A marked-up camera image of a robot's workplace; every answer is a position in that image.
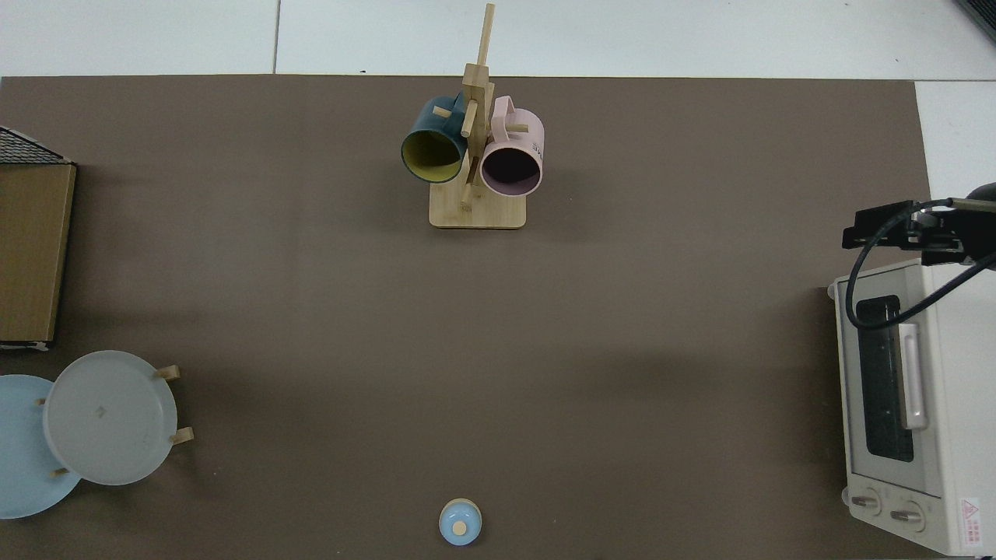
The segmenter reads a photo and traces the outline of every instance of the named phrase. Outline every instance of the cardboard box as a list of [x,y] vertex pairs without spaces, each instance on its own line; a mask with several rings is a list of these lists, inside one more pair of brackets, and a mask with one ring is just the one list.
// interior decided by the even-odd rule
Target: cardboard box
[[55,336],[75,184],[70,162],[0,163],[0,341]]

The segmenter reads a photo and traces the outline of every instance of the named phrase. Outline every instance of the small blue lid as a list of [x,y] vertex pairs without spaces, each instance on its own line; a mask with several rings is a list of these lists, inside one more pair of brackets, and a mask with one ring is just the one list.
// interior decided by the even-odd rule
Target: small blue lid
[[481,534],[481,510],[465,498],[450,501],[439,514],[439,532],[449,544],[470,544]]

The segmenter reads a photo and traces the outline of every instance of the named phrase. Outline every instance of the white plate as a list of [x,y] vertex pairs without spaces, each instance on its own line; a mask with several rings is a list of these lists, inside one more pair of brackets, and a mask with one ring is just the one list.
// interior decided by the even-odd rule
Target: white plate
[[104,350],[72,362],[45,403],[45,438],[69,470],[98,484],[142,480],[169,454],[176,401],[155,368]]
[[52,456],[42,429],[42,408],[52,382],[34,376],[0,376],[0,519],[34,515],[59,503],[80,478]]

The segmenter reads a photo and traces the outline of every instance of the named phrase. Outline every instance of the white floor tile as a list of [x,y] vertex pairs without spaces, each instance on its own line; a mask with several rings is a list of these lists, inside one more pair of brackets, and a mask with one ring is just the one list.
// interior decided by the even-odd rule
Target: white floor tile
[[[280,73],[460,75],[483,0],[283,0]],[[498,0],[492,75],[996,79],[947,0]]]
[[273,71],[277,0],[0,0],[0,76]]
[[930,194],[996,182],[996,82],[916,84]]

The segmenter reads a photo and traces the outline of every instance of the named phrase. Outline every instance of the mug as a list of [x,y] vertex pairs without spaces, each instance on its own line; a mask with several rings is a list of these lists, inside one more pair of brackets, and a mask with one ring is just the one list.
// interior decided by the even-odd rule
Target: mug
[[525,196],[543,180],[543,122],[525,109],[516,109],[512,98],[495,100],[491,116],[494,140],[481,156],[481,179],[488,188],[505,196]]
[[416,177],[446,182],[460,172],[467,139],[460,135],[466,107],[463,94],[441,96],[425,104],[401,143],[401,160]]

